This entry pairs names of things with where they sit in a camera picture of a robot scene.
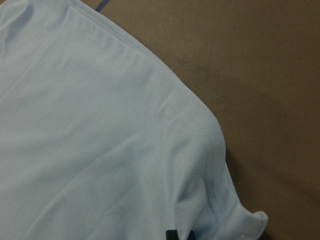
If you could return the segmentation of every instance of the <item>light blue t-shirt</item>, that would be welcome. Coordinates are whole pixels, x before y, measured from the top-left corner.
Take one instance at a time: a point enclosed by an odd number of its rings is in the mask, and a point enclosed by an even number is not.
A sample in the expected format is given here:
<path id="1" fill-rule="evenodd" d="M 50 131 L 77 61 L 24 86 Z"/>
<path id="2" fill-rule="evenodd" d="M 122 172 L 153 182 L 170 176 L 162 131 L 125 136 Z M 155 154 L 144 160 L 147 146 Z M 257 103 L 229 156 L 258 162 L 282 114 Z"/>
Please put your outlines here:
<path id="1" fill-rule="evenodd" d="M 80 0 L 0 6 L 0 240 L 255 240 L 220 125 Z"/>

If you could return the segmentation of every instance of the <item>cotton fabric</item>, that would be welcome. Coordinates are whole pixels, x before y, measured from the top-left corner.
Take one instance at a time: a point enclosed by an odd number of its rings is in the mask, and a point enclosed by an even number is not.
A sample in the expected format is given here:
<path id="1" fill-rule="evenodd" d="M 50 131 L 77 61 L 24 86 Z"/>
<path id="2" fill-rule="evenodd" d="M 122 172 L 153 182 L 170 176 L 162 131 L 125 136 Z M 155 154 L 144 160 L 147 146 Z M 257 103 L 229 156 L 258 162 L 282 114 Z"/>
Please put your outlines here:
<path id="1" fill-rule="evenodd" d="M 220 125 L 79 0 L 0 6 L 0 239 L 257 239 Z"/>

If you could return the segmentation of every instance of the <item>brown surface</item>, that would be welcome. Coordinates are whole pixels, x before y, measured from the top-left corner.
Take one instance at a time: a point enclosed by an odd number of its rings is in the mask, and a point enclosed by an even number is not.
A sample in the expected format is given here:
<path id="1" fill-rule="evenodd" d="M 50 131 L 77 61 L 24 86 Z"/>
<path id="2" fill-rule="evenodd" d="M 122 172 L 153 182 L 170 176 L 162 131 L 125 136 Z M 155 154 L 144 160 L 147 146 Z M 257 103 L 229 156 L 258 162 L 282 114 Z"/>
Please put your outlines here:
<path id="1" fill-rule="evenodd" d="M 111 0 L 101 11 L 217 116 L 239 197 L 268 214 L 276 240 L 320 236 L 319 9 L 317 0 Z"/>

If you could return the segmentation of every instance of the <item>wrinkle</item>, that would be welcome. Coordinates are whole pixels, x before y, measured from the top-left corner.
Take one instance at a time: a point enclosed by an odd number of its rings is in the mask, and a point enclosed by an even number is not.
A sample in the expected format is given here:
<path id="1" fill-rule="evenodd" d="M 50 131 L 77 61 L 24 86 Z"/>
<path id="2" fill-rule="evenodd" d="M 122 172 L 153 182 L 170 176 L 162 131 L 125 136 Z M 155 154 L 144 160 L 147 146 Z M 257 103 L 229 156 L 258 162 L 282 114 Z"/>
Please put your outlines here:
<path id="1" fill-rule="evenodd" d="M 159 111 L 161 112 L 161 110 L 164 108 L 164 106 L 166 105 L 166 103 L 169 101 L 169 99 L 171 98 L 172 95 L 174 95 L 174 92 L 177 88 L 179 83 L 177 83 L 173 88 L 172 91 L 166 96 L 166 98 L 163 100 L 162 104 L 159 106 Z"/>
<path id="2" fill-rule="evenodd" d="M 125 199 L 125 197 L 127 195 L 129 195 L 134 189 L 135 187 L 137 186 L 138 184 L 138 181 L 134 183 L 134 185 L 131 186 L 130 190 L 127 191 L 124 195 L 121 196 L 121 198 L 116 202 L 116 204 L 112 205 L 106 212 L 105 212 L 105 215 L 107 213 L 109 213 L 111 210 L 113 210 L 114 208 L 116 208 L 118 205 L 121 205 L 122 204 L 122 200 Z M 90 239 L 90 237 L 97 231 L 97 229 L 104 223 L 105 219 L 107 219 L 109 216 L 106 215 L 105 217 L 103 217 L 101 220 L 100 220 L 100 223 L 96 225 L 96 227 L 88 234 L 88 236 L 85 238 L 86 240 Z"/>
<path id="3" fill-rule="evenodd" d="M 75 182 L 76 179 L 79 178 L 81 174 L 83 174 L 88 168 L 90 168 L 92 165 L 94 165 L 98 160 L 101 159 L 101 157 L 109 154 L 112 151 L 116 151 L 120 149 L 123 145 L 125 145 L 128 141 L 130 141 L 132 138 L 134 138 L 139 132 L 136 132 L 132 136 L 128 137 L 126 140 L 122 141 L 120 144 L 116 145 L 115 147 L 108 149 L 106 152 L 99 154 L 95 156 L 94 160 L 91 161 L 89 164 L 87 164 L 66 186 L 64 186 L 58 193 L 57 195 L 46 205 L 46 207 L 40 212 L 38 217 L 33 221 L 31 224 L 31 227 L 26 231 L 26 234 L 22 238 L 22 240 L 26 240 L 27 237 L 32 233 L 32 231 L 37 227 L 41 219 L 43 219 L 47 213 L 50 212 L 62 199 L 63 196 L 68 194 L 73 188 L 71 187 L 73 183 Z"/>
<path id="4" fill-rule="evenodd" d="M 176 86 L 175 86 L 175 87 L 173 88 L 173 90 L 169 93 L 169 95 L 164 99 L 164 101 L 162 102 L 161 106 L 159 107 L 160 110 L 164 107 L 165 103 L 168 101 L 168 99 L 170 98 L 170 96 L 173 94 L 175 88 L 176 88 Z M 169 123 L 170 121 L 173 121 L 173 120 L 179 118 L 179 117 L 182 115 L 182 113 L 183 113 L 183 112 L 177 113 L 171 120 L 167 120 L 167 123 Z M 166 128 L 167 126 L 168 126 L 168 125 L 166 125 L 165 127 L 162 128 L 161 134 L 160 134 L 160 136 L 159 136 L 159 138 L 158 138 L 158 141 L 157 141 L 159 144 L 156 145 L 157 148 L 154 150 L 154 153 L 153 153 L 152 157 L 150 158 L 150 161 L 148 161 L 148 162 L 144 165 L 143 169 L 141 170 L 141 176 L 142 176 L 143 173 L 146 171 L 146 169 L 148 169 L 149 165 L 153 162 L 153 159 L 155 158 L 156 154 L 161 150 L 162 145 L 160 145 L 160 143 L 162 142 L 162 139 L 163 139 L 164 133 L 165 133 L 165 128 Z"/>
<path id="5" fill-rule="evenodd" d="M 6 42 L 9 42 L 10 39 L 14 38 L 21 30 L 24 29 L 24 26 L 27 25 L 34 13 L 34 6 L 32 3 L 27 3 L 24 8 L 19 12 L 14 18 L 6 22 L 3 26 L 0 26 L 0 32 L 4 32 L 2 35 L 1 41 L 1 54 L 0 60 L 4 58 L 6 52 Z"/>
<path id="6" fill-rule="evenodd" d="M 44 46 L 43 50 L 39 53 L 39 55 L 35 58 L 34 62 L 23 72 L 23 74 L 16 80 L 14 81 L 6 91 L 4 91 L 4 93 L 0 96 L 0 103 L 1 100 L 3 99 L 3 97 L 16 85 L 18 84 L 23 77 L 27 74 L 27 72 L 30 71 L 30 69 L 32 69 L 33 66 L 35 66 L 37 64 L 37 62 L 40 60 L 41 56 L 48 50 L 48 48 L 53 44 L 53 42 L 56 40 L 57 36 L 59 35 L 59 33 L 61 32 L 61 29 L 65 26 L 66 24 L 66 19 L 67 16 L 69 15 L 69 10 L 70 7 L 68 6 L 65 10 L 65 14 L 64 17 L 62 18 L 61 22 L 62 24 L 60 25 L 59 29 L 56 31 L 56 33 L 54 34 L 54 36 L 52 36 L 50 38 L 50 41 Z"/>

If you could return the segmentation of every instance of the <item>blue strap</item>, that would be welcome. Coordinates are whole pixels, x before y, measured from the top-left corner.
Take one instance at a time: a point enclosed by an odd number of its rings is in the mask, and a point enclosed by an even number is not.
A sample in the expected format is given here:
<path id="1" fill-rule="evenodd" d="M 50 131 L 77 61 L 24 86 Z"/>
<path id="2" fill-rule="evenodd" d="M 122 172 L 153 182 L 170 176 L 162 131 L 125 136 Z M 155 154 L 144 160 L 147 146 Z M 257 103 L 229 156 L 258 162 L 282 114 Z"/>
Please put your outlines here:
<path id="1" fill-rule="evenodd" d="M 107 5 L 108 2 L 109 0 L 102 0 L 102 2 L 99 3 L 95 10 L 99 13 L 105 7 L 105 5 Z"/>

